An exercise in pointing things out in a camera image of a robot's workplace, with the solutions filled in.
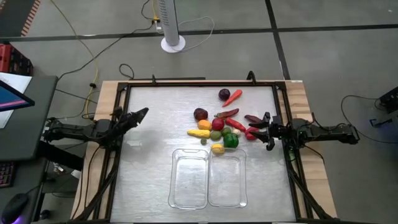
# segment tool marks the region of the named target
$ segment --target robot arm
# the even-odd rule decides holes
[[[295,118],[288,125],[283,126],[279,116],[273,117],[270,123],[270,114],[266,112],[261,123],[249,124],[255,128],[266,128],[263,132],[251,132],[252,135],[267,142],[267,150],[274,148],[274,138],[285,139],[293,142],[298,148],[311,141],[339,141],[347,144],[357,144],[359,136],[356,128],[350,124],[338,124],[337,126],[317,126],[313,122]]]
[[[118,146],[115,140],[131,128],[137,127],[148,110],[148,108],[144,108],[136,112],[122,114],[121,108],[116,108],[113,113],[116,116],[116,121],[100,119],[87,126],[63,124],[57,119],[50,119],[45,126],[43,137],[48,142],[63,138],[93,141],[101,147],[113,150]]]

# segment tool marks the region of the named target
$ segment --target concrete floor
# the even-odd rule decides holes
[[[56,1],[78,34],[113,34],[146,27],[139,13],[144,1]],[[211,16],[217,29],[267,28],[270,22],[264,1],[176,1],[180,21]],[[387,0],[272,0],[279,27],[353,26],[398,23],[398,3]],[[146,14],[151,14],[150,6]],[[207,21],[184,29],[211,27]],[[72,35],[67,23],[50,1],[43,0],[28,36]],[[187,37],[187,45],[205,35]],[[398,85],[397,29],[281,33],[291,79],[303,80],[310,107],[325,125],[345,122],[340,101],[348,94],[379,97]],[[160,49],[160,37],[124,39],[99,58],[100,81],[124,80],[120,63],[128,63],[136,78],[206,77],[244,79],[253,70],[259,79],[282,79],[278,54],[271,33],[218,34],[196,49],[170,55]],[[98,53],[113,39],[86,40]],[[35,65],[36,75],[60,75],[90,59],[75,40],[13,43]],[[95,67],[64,77],[58,88],[85,96]],[[81,111],[83,101],[56,92],[51,116],[70,116]],[[90,111],[95,110],[91,104]],[[374,138],[397,141],[396,129],[374,129],[369,119],[381,116],[373,102],[348,99],[345,111],[351,122]],[[68,120],[85,124],[81,118]],[[396,223],[398,220],[398,148],[362,138],[348,146],[323,142],[326,171],[338,216],[343,220]],[[73,200],[46,198],[44,208],[56,208],[51,221],[65,221]]]

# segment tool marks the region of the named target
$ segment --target red chili pepper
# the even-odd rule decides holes
[[[239,129],[240,131],[245,132],[245,130],[246,130],[246,128],[241,123],[235,121],[234,119],[226,118],[225,123],[229,126]]]
[[[244,135],[246,136],[246,139],[249,140],[249,141],[256,140],[257,138],[256,138],[254,135],[252,135],[252,134],[250,133],[251,131],[259,131],[259,129],[258,129],[258,128],[254,128],[254,127],[248,128],[248,129],[244,132]]]
[[[225,101],[224,106],[228,106],[231,104],[234,100],[238,99],[242,95],[243,91],[242,90],[236,90],[232,96],[228,98],[228,100]]]
[[[215,118],[227,118],[230,116],[234,116],[239,112],[239,109],[236,108],[235,110],[231,110],[231,111],[224,111],[221,113],[217,113],[216,115],[214,115]]]
[[[262,122],[262,119],[253,116],[253,115],[245,115],[244,118],[246,118],[250,123],[260,123]]]

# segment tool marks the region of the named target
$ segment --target monitor screen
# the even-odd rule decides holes
[[[26,100],[0,86],[0,110],[12,110],[16,106],[23,106],[28,104],[29,103],[26,102]]]
[[[0,111],[33,106],[35,102],[0,80]]]

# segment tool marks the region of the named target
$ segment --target clear plastic container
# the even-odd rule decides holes
[[[202,209],[207,205],[209,154],[204,150],[176,149],[173,152],[169,205]]]
[[[246,196],[246,153],[240,149],[225,148],[222,155],[210,153],[210,205],[243,208]]]

